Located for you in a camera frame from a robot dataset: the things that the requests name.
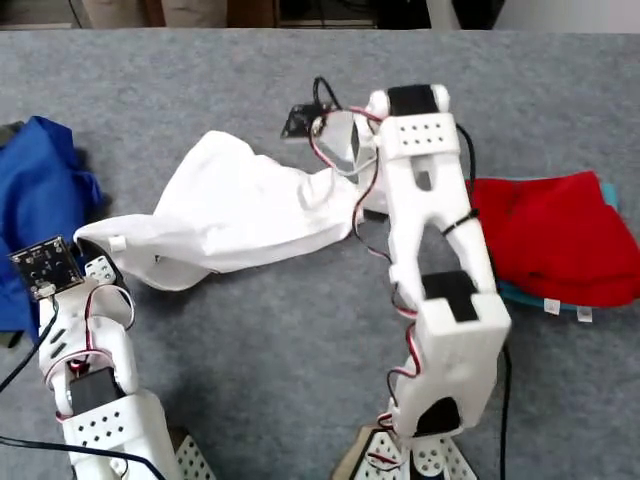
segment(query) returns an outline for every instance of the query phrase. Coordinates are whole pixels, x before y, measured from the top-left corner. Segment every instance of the cable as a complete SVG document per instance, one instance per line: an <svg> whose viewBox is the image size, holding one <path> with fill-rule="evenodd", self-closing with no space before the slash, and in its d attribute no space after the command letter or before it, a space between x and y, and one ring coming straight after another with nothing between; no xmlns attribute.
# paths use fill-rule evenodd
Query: cable
<svg viewBox="0 0 640 480"><path fill-rule="evenodd" d="M469 132L459 123L456 123L456 128L467 142L467 149L469 150L469 196L473 197L473 189L476 185L476 149L473 146Z"/></svg>
<svg viewBox="0 0 640 480"><path fill-rule="evenodd" d="M127 473L129 473L129 460L125 460L126 464L124 467L124 472L122 472L122 475L120 475L120 478L124 478L127 476Z"/></svg>
<svg viewBox="0 0 640 480"><path fill-rule="evenodd" d="M50 442L34 442L32 440L22 440L19 438L11 438L0 435L0 445L16 448L28 448L33 450L48 450L56 452L73 452L82 453L85 455L96 455L98 457L107 458L120 458L126 461L132 461L143 464L149 469L149 471L156 477L157 480L167 480L164 475L144 457L132 455L130 453L116 452L111 450L100 450L97 448L79 447L76 445L65 445L64 443L50 443Z"/></svg>
<svg viewBox="0 0 640 480"><path fill-rule="evenodd" d="M511 399L511 353L505 342L502 347L504 355L504 397L502 399L502 419L500 422L500 480L507 478L507 428L509 426L509 401Z"/></svg>
<svg viewBox="0 0 640 480"><path fill-rule="evenodd" d="M391 395L391 399L393 400L394 405L398 406L398 399L396 397L396 393L391 386L391 375L397 373L398 375L402 375L407 378L416 378L420 373L422 373L422 365L420 363L420 357L418 356L418 352L416 349L415 341L413 340L413 336L411 332L415 329L416 322L412 322L408 327L405 334L407 345L409 346L409 355L413 360L413 364L415 366L415 370L412 372L407 370L404 367L394 367L387 372L387 388L389 389L389 395Z"/></svg>
<svg viewBox="0 0 640 480"><path fill-rule="evenodd" d="M51 317L51 320L49 320L49 324L42 331L42 335L40 335L36 343L33 344L31 351L24 357L24 359L18 364L18 366L14 368L13 371L9 375L7 375L7 377L2 381L2 383L0 384L0 394L9 386L9 384L11 384L11 382L15 380L18 374L22 372L24 367L27 366L27 364L31 361L33 356L36 353L38 353L38 351L40 350L40 347L42 346L45 339L51 332L51 329L53 328L54 323L56 323L56 320L58 319L58 311L60 310L60 305L58 305L58 301L56 300L55 296L51 296L50 298L51 298L51 303L53 305L53 317Z"/></svg>
<svg viewBox="0 0 640 480"><path fill-rule="evenodd" d="M69 8L71 9L73 18L76 20L76 23L78 24L78 28L84 28L82 26L82 22L80 22L80 17L78 17L78 12L76 12L76 8L73 6L73 0L67 0L67 2L69 2Z"/></svg>
<svg viewBox="0 0 640 480"><path fill-rule="evenodd" d="M118 292L120 292L127 300L127 303L129 304L129 307L131 308L131 314L129 316L129 322L127 323L127 325L125 326L125 330L129 330L133 324L136 321L136 307L135 307L135 303L133 301L133 298L131 297L131 294L125 290L122 287L119 287L117 285L111 285L111 284L103 284L103 285L98 285L97 287L93 288L93 290L91 290L91 292L89 292L89 296L87 297L87 303L85 304L84 307L84 321L85 321L85 337L86 337L86 347L87 350L93 349L93 342L91 340L91 330L89 329L89 319L91 318L91 305L93 304L93 296L94 294L100 290L101 288L113 288L114 290L117 290Z"/></svg>
<svg viewBox="0 0 640 480"><path fill-rule="evenodd" d="M324 89L327 91L334 106L338 110L342 110L342 105L340 104L338 97L336 97L336 94L333 92L333 88L331 88L331 85L329 85L329 82L327 82L327 79L322 76L317 76L316 78L313 79L313 102L316 105L322 105L322 102L320 101L320 92L319 92L320 85L322 85Z"/></svg>

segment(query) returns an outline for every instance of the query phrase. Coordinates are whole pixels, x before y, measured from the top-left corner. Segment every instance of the fabric tag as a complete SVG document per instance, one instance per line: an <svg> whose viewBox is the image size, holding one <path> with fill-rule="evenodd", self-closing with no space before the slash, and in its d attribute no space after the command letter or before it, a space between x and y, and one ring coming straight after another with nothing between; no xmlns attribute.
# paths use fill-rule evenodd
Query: fabric tag
<svg viewBox="0 0 640 480"><path fill-rule="evenodd" d="M127 239L124 235L109 237L109 248L112 253L122 252L127 249Z"/></svg>
<svg viewBox="0 0 640 480"><path fill-rule="evenodd" d="M591 307L577 307L578 321L582 323L593 323L593 312Z"/></svg>
<svg viewBox="0 0 640 480"><path fill-rule="evenodd" d="M544 311L550 313L551 315L560 315L560 300L545 298Z"/></svg>

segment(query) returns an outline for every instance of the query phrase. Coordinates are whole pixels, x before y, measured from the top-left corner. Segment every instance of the white cloth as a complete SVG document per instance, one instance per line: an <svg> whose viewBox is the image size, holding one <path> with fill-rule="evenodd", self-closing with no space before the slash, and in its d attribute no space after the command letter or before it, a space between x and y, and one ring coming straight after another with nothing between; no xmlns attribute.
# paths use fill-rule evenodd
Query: white cloth
<svg viewBox="0 0 640 480"><path fill-rule="evenodd" d="M153 215L85 225L122 271L161 290L323 248L351 231L356 186L330 169L310 175L208 132L187 154Z"/></svg>

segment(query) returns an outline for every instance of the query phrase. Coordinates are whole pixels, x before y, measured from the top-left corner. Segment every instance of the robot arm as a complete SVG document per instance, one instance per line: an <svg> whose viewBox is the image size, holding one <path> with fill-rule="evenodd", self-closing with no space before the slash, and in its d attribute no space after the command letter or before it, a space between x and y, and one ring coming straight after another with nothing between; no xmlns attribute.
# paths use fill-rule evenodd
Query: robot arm
<svg viewBox="0 0 640 480"><path fill-rule="evenodd" d="M174 450L160 401L140 388L127 335L134 303L97 255L84 275L62 237L11 255L40 302L39 367L66 444L16 446L69 452L78 480L215 480L188 434L172 432Z"/></svg>
<svg viewBox="0 0 640 480"><path fill-rule="evenodd" d="M496 380L497 358L511 320L496 291L480 222L460 166L456 123L441 85L378 91L367 110L382 121L378 202L389 213L389 275L416 311L415 356L390 402L394 431L413 438L453 435L475 426ZM429 190L416 183L426 172ZM428 224L445 234L461 270L424 275L418 249Z"/></svg>
<svg viewBox="0 0 640 480"><path fill-rule="evenodd" d="M103 257L94 262L110 268ZM133 303L120 290L104 275L88 275L57 294L56 324L40 349L40 369L53 390L67 445L143 457L167 480L182 479L160 401L139 388L125 330ZM40 315L42 331L52 318L48 298L40 301ZM157 478L137 462L74 452L69 457L78 480Z"/></svg>

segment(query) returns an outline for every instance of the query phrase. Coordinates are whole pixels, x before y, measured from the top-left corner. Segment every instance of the red cloth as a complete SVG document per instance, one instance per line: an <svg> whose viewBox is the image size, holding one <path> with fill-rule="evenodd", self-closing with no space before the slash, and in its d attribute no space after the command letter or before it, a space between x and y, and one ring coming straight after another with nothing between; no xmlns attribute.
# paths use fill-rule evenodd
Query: red cloth
<svg viewBox="0 0 640 480"><path fill-rule="evenodd" d="M593 172L478 179L472 200L500 279L575 305L614 307L640 295L640 250Z"/></svg>

